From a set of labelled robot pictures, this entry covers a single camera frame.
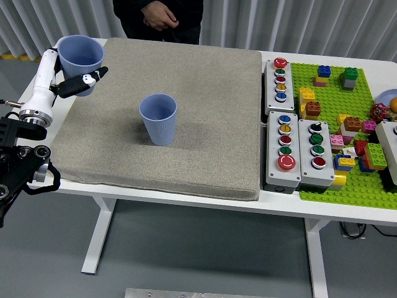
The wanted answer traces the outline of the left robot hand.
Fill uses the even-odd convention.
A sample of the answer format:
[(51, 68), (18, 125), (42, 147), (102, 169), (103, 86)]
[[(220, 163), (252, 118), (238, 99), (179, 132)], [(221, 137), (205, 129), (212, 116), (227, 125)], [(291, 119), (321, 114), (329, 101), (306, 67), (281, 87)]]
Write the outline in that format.
[(94, 71), (66, 79), (55, 84), (55, 76), (60, 70), (59, 54), (55, 48), (46, 50), (42, 56), (32, 91), (32, 97), (22, 105), (19, 119), (32, 121), (40, 119), (46, 124), (52, 122), (52, 105), (55, 97), (75, 96), (94, 87), (108, 72), (108, 67), (95, 67)]

